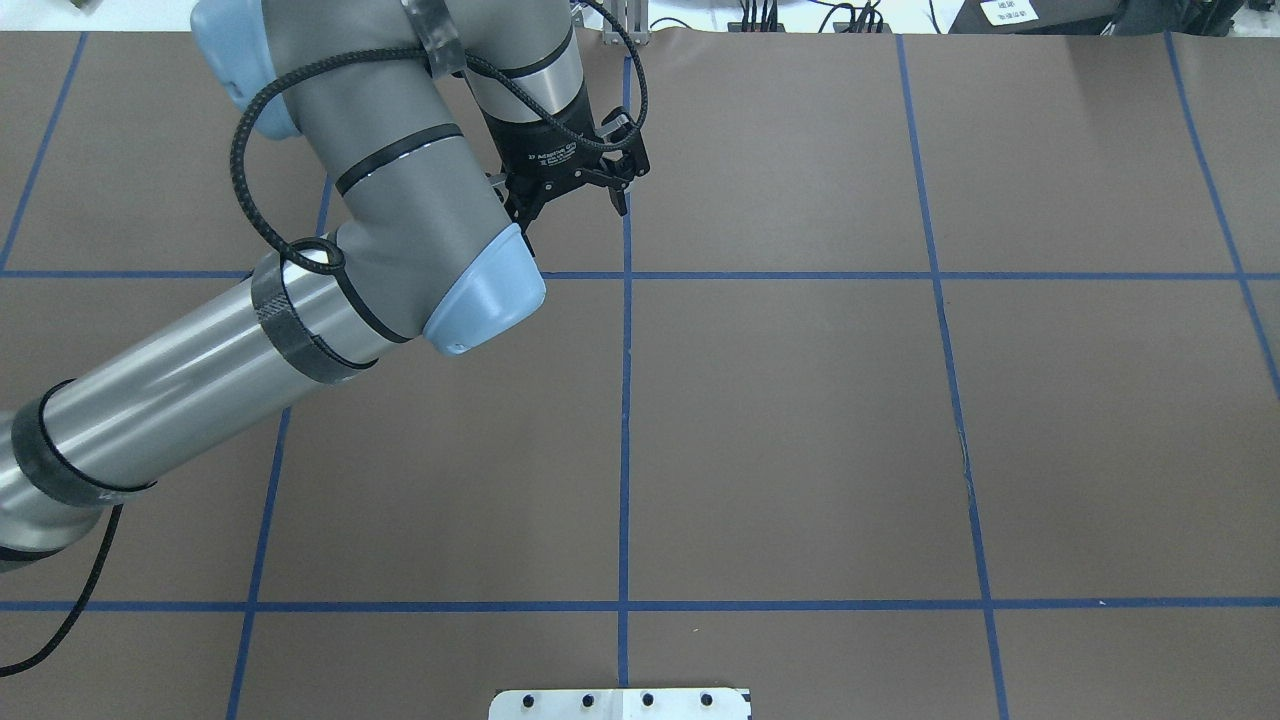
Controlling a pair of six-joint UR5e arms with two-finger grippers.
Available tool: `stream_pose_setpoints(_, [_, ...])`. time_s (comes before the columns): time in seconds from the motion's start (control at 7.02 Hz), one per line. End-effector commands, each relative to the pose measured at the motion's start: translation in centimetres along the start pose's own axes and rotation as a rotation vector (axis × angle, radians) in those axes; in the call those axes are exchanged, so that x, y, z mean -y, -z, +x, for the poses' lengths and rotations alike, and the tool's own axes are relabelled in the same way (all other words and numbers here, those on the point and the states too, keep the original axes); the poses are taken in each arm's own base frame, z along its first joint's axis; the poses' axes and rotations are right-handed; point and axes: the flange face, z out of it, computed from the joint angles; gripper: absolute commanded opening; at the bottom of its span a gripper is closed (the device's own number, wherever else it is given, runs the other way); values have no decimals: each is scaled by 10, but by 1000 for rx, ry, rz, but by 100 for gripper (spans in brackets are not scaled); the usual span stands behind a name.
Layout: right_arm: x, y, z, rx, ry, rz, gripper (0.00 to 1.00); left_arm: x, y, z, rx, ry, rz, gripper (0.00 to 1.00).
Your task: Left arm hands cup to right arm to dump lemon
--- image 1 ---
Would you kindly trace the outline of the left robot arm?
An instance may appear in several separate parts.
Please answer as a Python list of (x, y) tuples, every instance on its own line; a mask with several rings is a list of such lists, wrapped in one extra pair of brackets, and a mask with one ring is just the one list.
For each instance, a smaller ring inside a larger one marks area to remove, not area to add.
[(424, 337), (460, 355), (535, 313), (527, 240), (585, 186), (618, 214), (650, 164), (649, 88), (598, 118), (567, 1), (200, 1), (241, 110), (236, 201), (268, 254), (230, 290), (3, 416), (3, 570), (296, 400)]

